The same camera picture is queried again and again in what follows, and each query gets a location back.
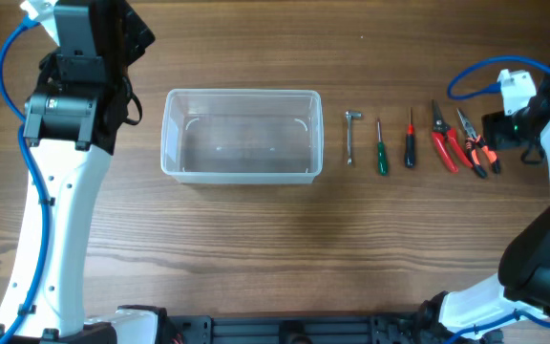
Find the red handled snips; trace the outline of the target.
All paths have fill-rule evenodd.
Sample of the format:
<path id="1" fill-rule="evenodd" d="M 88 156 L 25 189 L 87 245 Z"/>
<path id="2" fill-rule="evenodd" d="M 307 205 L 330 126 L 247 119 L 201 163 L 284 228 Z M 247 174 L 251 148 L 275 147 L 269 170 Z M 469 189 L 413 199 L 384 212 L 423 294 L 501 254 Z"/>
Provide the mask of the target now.
<path id="1" fill-rule="evenodd" d="M 448 147 L 457 155 L 460 162 L 466 167 L 472 168 L 472 164 L 462 149 L 457 131 L 443 118 L 440 107 L 435 99 L 431 102 L 433 114 L 433 129 L 431 137 L 434 147 L 445 167 L 452 173 L 457 173 L 459 168 L 450 155 Z"/>

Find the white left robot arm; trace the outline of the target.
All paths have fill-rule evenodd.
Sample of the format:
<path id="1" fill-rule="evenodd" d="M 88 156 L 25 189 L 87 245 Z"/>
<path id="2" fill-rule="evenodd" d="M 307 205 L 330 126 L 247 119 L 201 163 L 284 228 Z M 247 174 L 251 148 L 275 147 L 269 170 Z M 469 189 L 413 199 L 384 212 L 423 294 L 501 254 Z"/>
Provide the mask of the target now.
<path id="1" fill-rule="evenodd" d="M 84 324 L 83 273 L 95 200 L 118 129 L 138 104 L 128 74 L 154 34 L 125 1 L 26 1 L 24 33 L 43 27 L 55 48 L 39 64 L 18 142 L 28 193 L 0 343 L 59 342 Z"/>

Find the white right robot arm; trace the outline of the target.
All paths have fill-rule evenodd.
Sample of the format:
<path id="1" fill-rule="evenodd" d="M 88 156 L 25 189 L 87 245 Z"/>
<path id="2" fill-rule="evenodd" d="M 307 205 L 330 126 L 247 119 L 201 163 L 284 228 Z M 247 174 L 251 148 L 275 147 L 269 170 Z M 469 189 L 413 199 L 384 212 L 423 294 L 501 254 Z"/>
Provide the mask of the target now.
<path id="1" fill-rule="evenodd" d="M 548 165 L 550 182 L 550 63 L 519 55 L 489 57 L 468 67 L 454 79 L 499 62 L 517 62 L 542 71 L 536 85 L 526 71 L 502 70 L 482 94 L 499 94 L 500 112 L 482 118 L 477 134 L 465 115 L 465 154 L 475 171 L 482 168 L 476 152 L 482 150 L 492 166 L 496 151 L 526 146 L 536 149 Z M 414 320 L 416 341 L 441 343 L 490 341 L 499 329 L 524 320 L 550 329 L 550 203 L 505 249 L 498 271 L 460 291 L 445 291 L 423 304 Z"/>

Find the red and black screwdriver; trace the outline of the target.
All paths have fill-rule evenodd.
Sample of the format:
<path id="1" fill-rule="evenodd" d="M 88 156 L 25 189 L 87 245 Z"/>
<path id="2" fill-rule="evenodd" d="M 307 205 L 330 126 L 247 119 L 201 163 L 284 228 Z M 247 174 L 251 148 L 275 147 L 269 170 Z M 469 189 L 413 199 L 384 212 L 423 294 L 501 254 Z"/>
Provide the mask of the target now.
<path id="1" fill-rule="evenodd" d="M 406 148 L 404 154 L 404 163 L 407 168 L 414 168 L 416 163 L 415 155 L 415 133 L 413 126 L 413 109 L 409 109 L 409 124 L 406 133 Z"/>

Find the orange black needle-nose pliers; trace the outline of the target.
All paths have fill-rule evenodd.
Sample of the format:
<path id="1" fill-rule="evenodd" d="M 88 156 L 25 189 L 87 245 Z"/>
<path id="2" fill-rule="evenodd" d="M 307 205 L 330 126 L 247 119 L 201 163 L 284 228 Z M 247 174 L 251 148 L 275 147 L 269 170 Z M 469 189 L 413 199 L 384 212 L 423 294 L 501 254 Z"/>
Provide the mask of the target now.
<path id="1" fill-rule="evenodd" d="M 465 139 L 465 153 L 467 159 L 471 163 L 471 168 L 473 169 L 473 171 L 481 179 L 487 178 L 487 172 L 482 167 L 478 157 L 478 152 L 482 152 L 488 159 L 493 173 L 499 174 L 501 172 L 501 167 L 496 152 L 493 151 L 488 146 L 485 139 L 476 132 L 474 125 L 470 122 L 464 112 L 460 108 L 457 108 L 456 110 L 459 116 L 461 127 L 463 128 L 467 136 L 467 138 Z"/>

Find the clear plastic container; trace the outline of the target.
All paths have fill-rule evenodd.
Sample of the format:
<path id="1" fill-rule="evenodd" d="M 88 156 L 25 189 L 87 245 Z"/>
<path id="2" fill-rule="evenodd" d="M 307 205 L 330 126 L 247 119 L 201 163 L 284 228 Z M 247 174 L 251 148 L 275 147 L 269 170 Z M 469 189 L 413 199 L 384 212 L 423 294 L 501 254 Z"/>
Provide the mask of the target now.
<path id="1" fill-rule="evenodd" d="M 311 184 L 324 164 L 320 95 L 312 90 L 174 89 L 160 168 L 179 183 Z"/>

